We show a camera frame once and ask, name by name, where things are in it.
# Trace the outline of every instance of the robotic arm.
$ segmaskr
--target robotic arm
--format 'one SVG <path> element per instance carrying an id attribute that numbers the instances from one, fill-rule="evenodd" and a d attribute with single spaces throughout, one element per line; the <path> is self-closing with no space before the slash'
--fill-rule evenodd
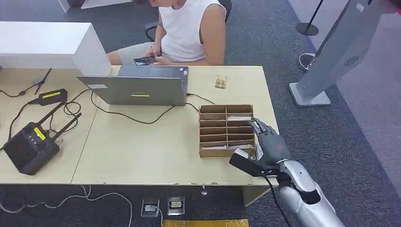
<path id="1" fill-rule="evenodd" d="M 263 156 L 251 160 L 237 149 L 230 164 L 252 176 L 276 175 L 280 198 L 302 227 L 345 227 L 319 185 L 297 161 L 290 160 L 284 139 L 273 128 L 254 118 L 249 124 L 258 137 Z"/>

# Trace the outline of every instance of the yellow mat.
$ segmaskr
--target yellow mat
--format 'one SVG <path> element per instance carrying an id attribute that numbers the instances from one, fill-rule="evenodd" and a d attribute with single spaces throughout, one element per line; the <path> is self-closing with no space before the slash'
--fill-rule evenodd
<path id="1" fill-rule="evenodd" d="M 248 219 L 218 221 L 164 220 L 164 227 L 249 227 Z"/>

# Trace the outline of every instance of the gray shorts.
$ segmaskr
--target gray shorts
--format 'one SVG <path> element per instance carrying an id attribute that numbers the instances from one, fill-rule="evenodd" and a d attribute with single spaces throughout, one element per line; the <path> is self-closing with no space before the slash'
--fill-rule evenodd
<path id="1" fill-rule="evenodd" d="M 143 57 L 145 51 L 153 44 L 153 42 L 128 46 L 117 50 L 123 65 L 133 64 L 133 60 Z"/>

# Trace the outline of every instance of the person's hand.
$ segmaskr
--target person's hand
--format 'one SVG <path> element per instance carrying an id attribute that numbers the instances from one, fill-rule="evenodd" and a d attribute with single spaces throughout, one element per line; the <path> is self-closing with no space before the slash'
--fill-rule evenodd
<path id="1" fill-rule="evenodd" d="M 158 44 L 153 44 L 151 45 L 146 51 L 145 53 L 143 53 L 144 57 L 150 57 L 150 56 L 154 56 L 157 57 L 161 55 L 161 47 Z"/>
<path id="2" fill-rule="evenodd" d="M 173 65 L 173 63 L 168 60 L 165 56 L 156 57 L 156 63 L 152 65 Z"/>
<path id="3" fill-rule="evenodd" d="M 153 56 L 153 47 L 150 46 L 144 53 L 143 53 L 144 57 L 150 57 Z"/>
<path id="4" fill-rule="evenodd" d="M 161 56 L 161 54 L 162 54 L 161 52 L 162 52 L 161 45 L 153 43 L 153 45 L 152 45 L 153 56 L 155 56 L 155 57 Z"/>

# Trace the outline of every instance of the smartphone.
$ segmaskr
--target smartphone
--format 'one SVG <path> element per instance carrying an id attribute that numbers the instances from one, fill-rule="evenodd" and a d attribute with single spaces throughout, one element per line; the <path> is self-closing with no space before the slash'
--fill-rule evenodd
<path id="1" fill-rule="evenodd" d="M 156 58 L 153 56 L 134 59 L 134 63 L 136 65 L 150 65 L 156 62 Z"/>

